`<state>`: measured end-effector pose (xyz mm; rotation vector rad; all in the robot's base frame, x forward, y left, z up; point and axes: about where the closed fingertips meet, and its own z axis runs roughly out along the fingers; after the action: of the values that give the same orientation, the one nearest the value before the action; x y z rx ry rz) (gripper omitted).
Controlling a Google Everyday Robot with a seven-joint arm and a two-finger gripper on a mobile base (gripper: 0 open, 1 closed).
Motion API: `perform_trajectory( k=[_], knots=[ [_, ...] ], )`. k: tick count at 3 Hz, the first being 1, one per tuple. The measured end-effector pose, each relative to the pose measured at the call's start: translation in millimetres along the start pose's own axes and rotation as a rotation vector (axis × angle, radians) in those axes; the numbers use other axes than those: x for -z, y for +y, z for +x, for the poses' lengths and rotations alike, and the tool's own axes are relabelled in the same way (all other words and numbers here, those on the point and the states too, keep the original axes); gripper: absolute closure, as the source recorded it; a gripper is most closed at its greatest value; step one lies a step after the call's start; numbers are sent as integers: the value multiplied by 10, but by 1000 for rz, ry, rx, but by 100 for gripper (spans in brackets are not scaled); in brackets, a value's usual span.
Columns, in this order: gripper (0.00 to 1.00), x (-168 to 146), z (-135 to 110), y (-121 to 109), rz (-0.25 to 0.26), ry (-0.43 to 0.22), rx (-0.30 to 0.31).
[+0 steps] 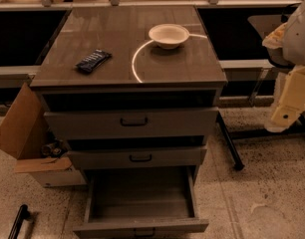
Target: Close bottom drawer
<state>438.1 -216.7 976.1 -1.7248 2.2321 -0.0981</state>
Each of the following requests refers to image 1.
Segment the yellowish white gripper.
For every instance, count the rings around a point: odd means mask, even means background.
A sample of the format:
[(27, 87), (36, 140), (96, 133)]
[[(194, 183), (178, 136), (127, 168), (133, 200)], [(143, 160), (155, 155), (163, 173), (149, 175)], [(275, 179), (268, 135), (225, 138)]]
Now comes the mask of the yellowish white gripper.
[(279, 73), (273, 98), (264, 127), (282, 132), (305, 112), (305, 66), (297, 65), (288, 74)]

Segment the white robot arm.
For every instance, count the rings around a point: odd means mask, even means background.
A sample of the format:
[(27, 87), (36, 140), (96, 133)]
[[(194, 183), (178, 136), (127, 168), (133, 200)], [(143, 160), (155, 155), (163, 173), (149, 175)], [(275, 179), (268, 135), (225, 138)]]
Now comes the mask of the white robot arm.
[(305, 112), (305, 0), (286, 23), (262, 41), (269, 49), (282, 49), (283, 58), (294, 64), (285, 76), (280, 95), (275, 99), (265, 128), (281, 132), (293, 125)]

